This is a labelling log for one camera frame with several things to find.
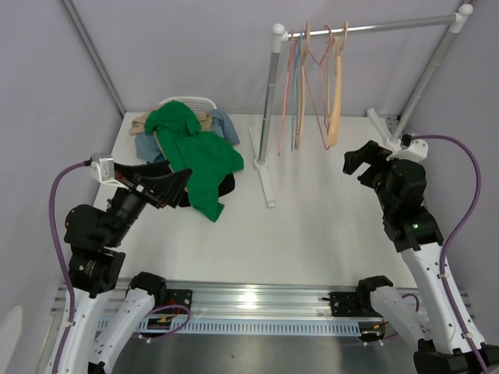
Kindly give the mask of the grey blue t shirt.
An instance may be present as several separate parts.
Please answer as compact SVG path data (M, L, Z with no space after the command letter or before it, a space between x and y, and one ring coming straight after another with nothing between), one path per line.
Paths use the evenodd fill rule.
M163 161L165 159L155 135L147 134L145 132L146 120L149 115L150 111L134 118L131 129L129 130L129 135L135 140L136 157L148 164ZM224 111L214 109L208 113L195 112L195 115L200 122L202 131L215 133L227 140L232 146L240 143L233 122Z

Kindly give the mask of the green t shirt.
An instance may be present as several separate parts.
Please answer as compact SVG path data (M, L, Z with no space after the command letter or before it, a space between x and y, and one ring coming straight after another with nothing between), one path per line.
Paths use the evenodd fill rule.
M179 101L152 111L145 133L155 135L174 172L192 171L186 184L189 204L217 221L225 207L219 202L219 186L226 176L244 168L241 154L219 135L203 131L195 112Z

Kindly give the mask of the beige t shirt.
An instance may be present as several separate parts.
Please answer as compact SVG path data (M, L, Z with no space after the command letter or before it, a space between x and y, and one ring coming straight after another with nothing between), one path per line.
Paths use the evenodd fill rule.
M218 180L211 151L216 146L211 131L212 111L191 111L174 101L173 108L156 108L134 118L129 134L138 159L152 164L169 161L173 171L190 169L187 189L200 193Z

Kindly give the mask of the black t shirt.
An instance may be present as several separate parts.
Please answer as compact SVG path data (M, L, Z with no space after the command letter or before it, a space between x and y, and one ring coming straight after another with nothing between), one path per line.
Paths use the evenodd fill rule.
M218 204L218 198L228 195L235 189L235 177L232 173L212 180L200 171L194 171L182 192L180 207L211 209Z

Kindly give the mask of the light blue wire hanger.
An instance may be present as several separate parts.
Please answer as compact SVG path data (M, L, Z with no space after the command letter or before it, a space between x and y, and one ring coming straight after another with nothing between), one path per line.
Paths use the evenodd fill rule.
M299 76L299 63L301 59L301 47L303 42L303 30L299 32L299 36L293 42L293 56L292 56L292 134L291 134L291 151L296 150L296 130L298 122L298 76Z

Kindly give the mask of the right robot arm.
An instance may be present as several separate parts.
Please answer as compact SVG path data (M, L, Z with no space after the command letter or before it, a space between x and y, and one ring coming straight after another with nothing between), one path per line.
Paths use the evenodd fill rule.
M361 185L371 188L382 209L384 231L416 282L420 314L407 305L385 276L359 281L351 298L329 294L331 311L351 305L365 316L388 322L412 349L418 373L490 373L498 367L498 347L488 344L472 321L447 261L449 241L423 205L426 171L408 148L391 152L370 140L345 153L343 171L362 165Z

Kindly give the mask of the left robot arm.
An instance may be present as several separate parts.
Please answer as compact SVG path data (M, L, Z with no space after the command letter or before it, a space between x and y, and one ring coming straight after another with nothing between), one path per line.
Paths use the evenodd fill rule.
M102 185L116 188L105 210L80 204L65 218L65 235L60 237L55 219L55 197L62 178L71 171L89 168ZM126 296L111 322L99 331L98 324L119 280L126 258L117 248L145 206L156 209L179 205L192 172L171 171L168 161L124 165L111 156L95 154L63 169L52 183L49 196L49 224L55 251L66 285L63 320L47 373L110 373L128 340L136 336L139 323L159 312L184 315L185 328L191 311L187 305L170 301L167 281L141 272L130 281Z

